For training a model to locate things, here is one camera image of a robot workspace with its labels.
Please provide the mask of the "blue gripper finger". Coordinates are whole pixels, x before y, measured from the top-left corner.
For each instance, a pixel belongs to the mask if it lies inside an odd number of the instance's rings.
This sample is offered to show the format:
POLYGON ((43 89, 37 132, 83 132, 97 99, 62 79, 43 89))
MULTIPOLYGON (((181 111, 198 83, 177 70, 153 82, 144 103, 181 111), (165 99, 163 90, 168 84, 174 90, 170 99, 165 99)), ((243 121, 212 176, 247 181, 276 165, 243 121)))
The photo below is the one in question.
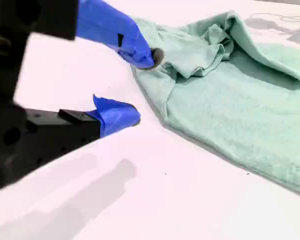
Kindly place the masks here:
POLYGON ((91 111, 27 109, 24 165, 33 171, 141 121, 132 104, 97 96, 93 103, 95 109, 91 111))
POLYGON ((164 58, 160 48, 150 48, 137 23, 102 0, 80 0, 76 36, 101 43, 141 70, 159 66, 164 58))

